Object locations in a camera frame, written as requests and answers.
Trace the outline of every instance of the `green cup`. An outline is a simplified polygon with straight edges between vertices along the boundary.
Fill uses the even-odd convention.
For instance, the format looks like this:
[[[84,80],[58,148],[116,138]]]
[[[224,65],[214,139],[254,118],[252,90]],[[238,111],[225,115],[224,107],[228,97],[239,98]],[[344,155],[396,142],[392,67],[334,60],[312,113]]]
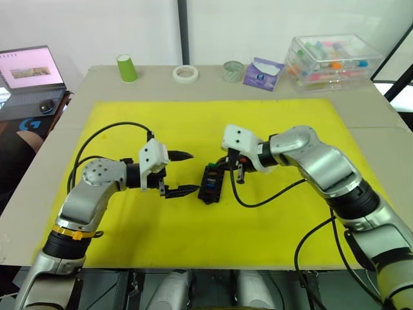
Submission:
[[[117,66],[124,82],[131,83],[137,80],[137,72],[129,55],[118,56]]]

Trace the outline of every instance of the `purple tissue box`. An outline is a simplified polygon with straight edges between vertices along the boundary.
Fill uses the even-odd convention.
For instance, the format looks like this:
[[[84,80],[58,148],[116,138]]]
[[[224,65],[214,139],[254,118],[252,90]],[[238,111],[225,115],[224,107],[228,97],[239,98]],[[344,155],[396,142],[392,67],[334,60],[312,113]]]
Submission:
[[[248,66],[244,76],[244,84],[273,91],[284,64],[255,57]]]

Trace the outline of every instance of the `computer mouse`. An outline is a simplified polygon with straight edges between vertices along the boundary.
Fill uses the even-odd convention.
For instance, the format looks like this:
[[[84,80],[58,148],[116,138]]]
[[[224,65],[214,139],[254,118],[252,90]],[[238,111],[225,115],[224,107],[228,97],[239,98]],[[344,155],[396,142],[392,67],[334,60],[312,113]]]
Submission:
[[[53,110],[54,102],[51,99],[42,100],[39,103],[40,112],[46,114]]]

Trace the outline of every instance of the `yellow mat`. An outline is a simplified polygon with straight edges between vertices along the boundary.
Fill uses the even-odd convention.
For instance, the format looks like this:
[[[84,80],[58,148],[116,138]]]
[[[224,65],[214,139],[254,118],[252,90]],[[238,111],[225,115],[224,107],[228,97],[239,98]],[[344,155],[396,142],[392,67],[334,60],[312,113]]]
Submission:
[[[229,123],[250,129],[264,140],[294,125],[310,125],[322,141],[344,151],[371,186],[384,194],[356,142],[325,99],[100,102],[93,108],[74,156],[87,137],[117,121],[140,122],[152,129],[169,150],[184,150],[195,156],[167,166],[165,183],[170,188],[200,184],[204,166],[225,155],[220,146]],[[145,137],[145,131],[136,127],[112,128],[94,139],[83,157],[133,157],[137,161]],[[51,210],[45,240],[66,197],[70,168]],[[300,178],[294,167],[277,167],[267,175],[246,174],[246,183],[238,185],[238,191],[245,202],[260,202]],[[105,235],[92,240],[86,266],[293,269],[294,250],[300,239],[328,217],[326,203],[307,183],[255,209],[237,204],[228,173],[220,202],[211,205],[198,200],[197,192],[166,200],[157,190],[128,189],[112,196],[99,226]],[[348,260],[354,264],[353,255],[341,240]],[[343,267],[330,225],[305,244],[300,263],[317,269]]]

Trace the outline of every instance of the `white wall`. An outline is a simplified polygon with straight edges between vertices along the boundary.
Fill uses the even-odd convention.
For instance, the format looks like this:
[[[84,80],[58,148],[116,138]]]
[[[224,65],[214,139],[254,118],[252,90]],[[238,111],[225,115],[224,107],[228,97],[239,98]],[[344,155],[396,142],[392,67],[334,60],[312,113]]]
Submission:
[[[413,63],[413,31],[406,37],[375,80],[397,81]]]
[[[175,0],[0,0],[0,50],[48,45],[68,89],[92,65],[182,64]]]
[[[340,33],[387,55],[412,21],[411,0],[188,0],[190,60],[284,62],[292,37]]]

